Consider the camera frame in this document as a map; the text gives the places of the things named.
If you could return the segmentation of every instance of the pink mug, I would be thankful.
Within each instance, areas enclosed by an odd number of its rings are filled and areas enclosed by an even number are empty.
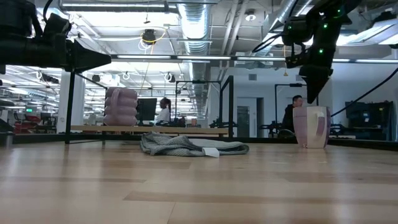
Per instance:
[[[293,109],[297,142],[304,148],[324,148],[330,133],[330,110],[324,106],[303,106]]]
[[[136,95],[137,93],[134,90],[109,88],[106,92],[108,98],[105,100],[107,107],[105,108],[104,124],[108,126],[136,125],[137,101],[134,99]]]

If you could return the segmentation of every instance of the door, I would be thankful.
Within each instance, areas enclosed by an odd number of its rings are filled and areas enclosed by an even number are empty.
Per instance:
[[[249,113],[249,137],[257,137],[257,98],[238,97],[237,106],[248,108]]]
[[[238,137],[250,137],[250,115],[248,106],[238,106]]]

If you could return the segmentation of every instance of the gray cloth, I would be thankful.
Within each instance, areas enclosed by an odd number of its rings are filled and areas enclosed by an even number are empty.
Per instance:
[[[207,139],[188,139],[186,136],[170,137],[165,134],[147,133],[142,136],[141,149],[151,156],[205,156],[203,147],[215,147],[220,155],[238,155],[249,152],[249,146],[241,142],[222,142]]]

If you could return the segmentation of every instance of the pink stacked object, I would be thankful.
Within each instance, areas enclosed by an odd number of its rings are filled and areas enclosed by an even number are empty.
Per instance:
[[[104,124],[134,126],[137,123],[137,92],[128,88],[108,88]]]

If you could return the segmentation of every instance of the white tag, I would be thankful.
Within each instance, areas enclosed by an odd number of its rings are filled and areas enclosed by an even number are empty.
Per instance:
[[[204,152],[206,156],[211,156],[215,158],[220,157],[220,152],[214,147],[204,147],[201,149],[201,151]]]

